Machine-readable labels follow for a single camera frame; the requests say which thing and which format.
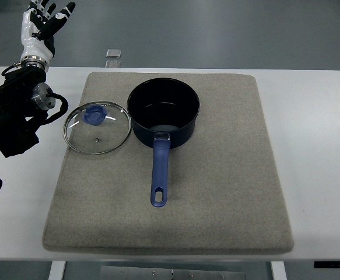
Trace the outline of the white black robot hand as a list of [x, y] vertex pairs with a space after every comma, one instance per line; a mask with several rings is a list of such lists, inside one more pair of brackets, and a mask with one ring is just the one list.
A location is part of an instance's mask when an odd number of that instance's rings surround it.
[[48, 1], [29, 2], [22, 18], [22, 62], [35, 58], [49, 64], [55, 54], [54, 35], [66, 24], [75, 6], [76, 3], [70, 2], [59, 12], [54, 13], [55, 3], [50, 5]]

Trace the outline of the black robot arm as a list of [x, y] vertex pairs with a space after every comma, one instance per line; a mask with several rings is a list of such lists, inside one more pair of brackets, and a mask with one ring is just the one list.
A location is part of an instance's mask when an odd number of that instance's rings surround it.
[[5, 158], [21, 155], [38, 144], [37, 130], [68, 111], [66, 98], [46, 84], [42, 67], [7, 67], [0, 86], [0, 152]]

